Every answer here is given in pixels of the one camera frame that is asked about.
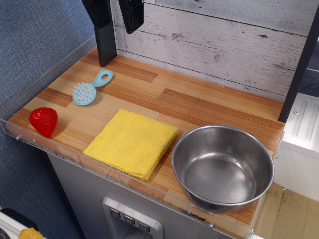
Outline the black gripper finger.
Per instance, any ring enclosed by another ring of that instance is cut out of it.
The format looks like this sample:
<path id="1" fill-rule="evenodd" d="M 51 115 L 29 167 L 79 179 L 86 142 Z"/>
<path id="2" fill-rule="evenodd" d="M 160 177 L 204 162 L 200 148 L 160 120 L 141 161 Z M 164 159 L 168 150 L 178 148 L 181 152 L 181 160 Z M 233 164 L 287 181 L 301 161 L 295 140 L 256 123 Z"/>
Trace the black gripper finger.
<path id="1" fill-rule="evenodd" d="M 126 33 L 132 34 L 144 24 L 143 0 L 119 0 Z"/>
<path id="2" fill-rule="evenodd" d="M 102 28 L 111 22 L 109 7 L 106 0 L 82 0 L 93 25 Z"/>

